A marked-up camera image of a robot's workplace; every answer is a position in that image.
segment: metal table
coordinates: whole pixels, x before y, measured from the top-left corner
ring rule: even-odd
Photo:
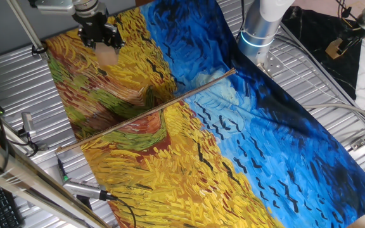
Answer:
[[[233,35],[241,25],[240,0],[218,0]],[[245,1],[246,7],[251,1]],[[291,39],[283,28],[279,33]],[[0,105],[6,110],[4,119],[16,130],[22,127],[21,112],[31,112],[37,136],[34,141],[46,143],[49,150],[33,157],[47,173],[57,171],[55,150],[75,142],[63,104],[54,85],[48,64],[39,55],[32,56],[31,47],[21,48],[0,56]],[[301,105],[347,103],[356,106],[343,89],[321,67],[313,64],[297,48],[275,40],[271,46],[266,71],[286,92]],[[345,147],[365,171],[365,146],[353,150],[352,144],[365,134],[365,118],[341,108],[321,108],[310,113]],[[82,151],[77,148],[59,155],[69,177],[96,181]],[[15,199],[26,227],[65,227],[58,217]],[[117,226],[117,221],[106,202],[91,200],[93,211],[105,222]]]

